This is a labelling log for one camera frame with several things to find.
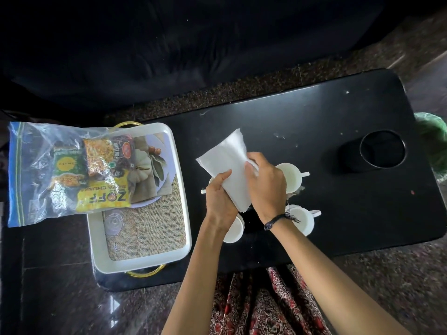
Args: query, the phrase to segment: yellow packet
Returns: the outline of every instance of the yellow packet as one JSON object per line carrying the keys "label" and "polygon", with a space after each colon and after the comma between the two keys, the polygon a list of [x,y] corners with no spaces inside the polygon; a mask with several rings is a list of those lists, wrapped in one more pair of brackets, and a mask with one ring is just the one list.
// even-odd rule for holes
{"label": "yellow packet", "polygon": [[125,171],[124,176],[114,177],[114,184],[106,181],[90,180],[88,187],[78,192],[76,211],[86,213],[107,208],[130,207],[128,174],[129,171]]}

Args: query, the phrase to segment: hand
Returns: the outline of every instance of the hand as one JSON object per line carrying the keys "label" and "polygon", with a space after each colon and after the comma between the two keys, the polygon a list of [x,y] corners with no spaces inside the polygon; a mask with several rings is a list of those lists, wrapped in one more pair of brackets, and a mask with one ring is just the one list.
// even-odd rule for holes
{"label": "hand", "polygon": [[251,152],[247,156],[259,166],[259,176],[256,176],[254,167],[246,162],[245,177],[253,208],[262,223],[266,224],[286,211],[286,178],[262,153]]}
{"label": "hand", "polygon": [[207,187],[207,221],[215,224],[225,233],[236,219],[237,209],[231,201],[222,183],[231,175],[232,170],[218,174]]}

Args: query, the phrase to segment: green packet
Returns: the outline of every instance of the green packet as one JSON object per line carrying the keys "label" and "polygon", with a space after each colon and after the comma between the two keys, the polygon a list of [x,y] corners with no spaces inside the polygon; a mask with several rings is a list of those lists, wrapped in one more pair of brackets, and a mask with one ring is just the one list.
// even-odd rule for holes
{"label": "green packet", "polygon": [[64,187],[86,187],[88,176],[84,152],[71,146],[54,147],[53,150],[54,168],[50,188],[56,184]]}

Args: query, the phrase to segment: yellow label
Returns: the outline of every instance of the yellow label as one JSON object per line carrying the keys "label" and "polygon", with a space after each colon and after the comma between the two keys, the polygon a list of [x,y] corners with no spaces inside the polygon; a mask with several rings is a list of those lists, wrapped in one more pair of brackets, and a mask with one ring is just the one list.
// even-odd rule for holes
{"label": "yellow label", "polygon": [[85,213],[107,208],[130,207],[128,173],[129,171],[125,171],[123,177],[115,177],[114,184],[106,181],[89,181],[88,187],[78,192],[76,211]]}
{"label": "yellow label", "polygon": [[64,156],[57,162],[57,167],[60,171],[70,171],[76,165],[76,160],[69,156]]}

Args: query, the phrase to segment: red patterned skirt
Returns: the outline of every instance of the red patterned skirt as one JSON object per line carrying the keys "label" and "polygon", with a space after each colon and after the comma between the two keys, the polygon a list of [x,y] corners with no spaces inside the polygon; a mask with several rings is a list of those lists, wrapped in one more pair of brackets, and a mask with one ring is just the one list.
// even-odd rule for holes
{"label": "red patterned skirt", "polygon": [[217,278],[210,334],[329,335],[294,265]]}

